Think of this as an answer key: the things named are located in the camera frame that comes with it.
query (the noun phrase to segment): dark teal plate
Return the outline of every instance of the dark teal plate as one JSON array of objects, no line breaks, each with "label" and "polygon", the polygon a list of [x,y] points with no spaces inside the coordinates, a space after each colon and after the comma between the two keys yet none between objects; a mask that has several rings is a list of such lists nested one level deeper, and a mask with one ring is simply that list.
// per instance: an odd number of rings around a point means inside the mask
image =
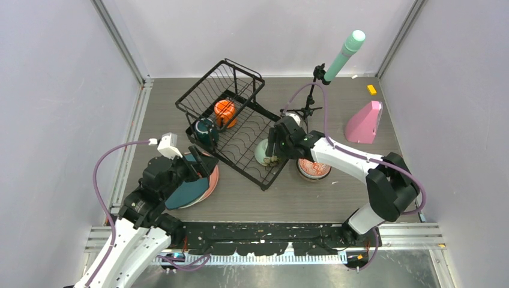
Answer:
[{"label": "dark teal plate", "polygon": [[[194,161],[194,157],[189,154],[184,156],[189,161]],[[196,199],[202,197],[209,187],[208,178],[198,179],[194,182],[184,182],[178,187],[175,192],[166,201],[166,208],[168,210],[178,209],[194,202]]]}]

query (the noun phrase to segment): white wall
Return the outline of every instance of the white wall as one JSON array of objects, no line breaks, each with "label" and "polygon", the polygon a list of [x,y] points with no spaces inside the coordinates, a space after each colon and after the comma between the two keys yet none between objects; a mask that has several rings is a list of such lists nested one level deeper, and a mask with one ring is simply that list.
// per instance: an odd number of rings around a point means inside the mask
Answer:
[{"label": "white wall", "polygon": [[332,62],[356,29],[367,40],[340,75],[375,74],[413,3],[113,1],[109,8],[120,11],[123,34],[132,37],[151,77],[201,77],[223,58],[264,76],[311,75],[316,65]]},{"label": "white wall", "polygon": [[72,285],[139,85],[90,0],[3,1],[0,57],[0,287]]},{"label": "white wall", "polygon": [[505,0],[428,1],[382,78],[461,287],[509,279],[508,11]]}]

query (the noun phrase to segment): small white object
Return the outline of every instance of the small white object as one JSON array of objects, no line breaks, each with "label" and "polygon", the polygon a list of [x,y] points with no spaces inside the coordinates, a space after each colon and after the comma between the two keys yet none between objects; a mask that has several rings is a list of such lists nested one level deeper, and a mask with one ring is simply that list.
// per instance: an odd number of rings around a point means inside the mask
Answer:
[{"label": "small white object", "polygon": [[159,142],[159,145],[157,147],[157,150],[159,153],[161,153],[162,156],[173,159],[176,156],[179,156],[182,158],[182,154],[180,151],[176,148],[176,134],[168,133],[163,135],[163,138],[161,138],[161,142]]},{"label": "small white object", "polygon": [[150,138],[148,139],[148,146],[155,146],[157,145],[157,139],[156,138]]}]

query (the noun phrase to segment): black stand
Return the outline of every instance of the black stand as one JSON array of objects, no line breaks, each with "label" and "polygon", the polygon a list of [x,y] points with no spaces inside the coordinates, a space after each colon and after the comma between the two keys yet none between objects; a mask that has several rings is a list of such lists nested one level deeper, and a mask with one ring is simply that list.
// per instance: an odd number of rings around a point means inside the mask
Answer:
[{"label": "black stand", "polygon": [[[324,75],[325,75],[324,68],[325,68],[325,63],[315,67],[315,70],[313,71],[313,82],[316,82],[317,80],[321,80],[324,85],[330,84],[329,81],[324,80]],[[294,112],[297,115],[299,115],[300,117],[302,117],[302,119],[304,120],[304,123],[306,123],[306,132],[308,132],[308,133],[309,133],[309,126],[307,123],[307,118],[309,116],[313,116],[313,112],[315,110],[320,110],[321,108],[323,108],[323,107],[315,107],[315,108],[309,107],[315,103],[315,101],[313,100],[313,90],[314,89],[315,89],[315,86],[312,85],[311,89],[309,90],[309,95],[306,98],[306,106],[305,107],[300,108],[300,109],[287,110],[287,112]]]}]

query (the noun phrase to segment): pink triangular object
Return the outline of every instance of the pink triangular object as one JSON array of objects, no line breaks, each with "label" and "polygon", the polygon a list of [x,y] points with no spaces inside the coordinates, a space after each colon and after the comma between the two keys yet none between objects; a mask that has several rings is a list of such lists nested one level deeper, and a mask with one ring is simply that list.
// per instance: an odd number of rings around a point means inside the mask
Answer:
[{"label": "pink triangular object", "polygon": [[382,103],[380,101],[368,103],[346,124],[346,140],[355,143],[372,144],[378,131],[378,122],[381,115]]}]

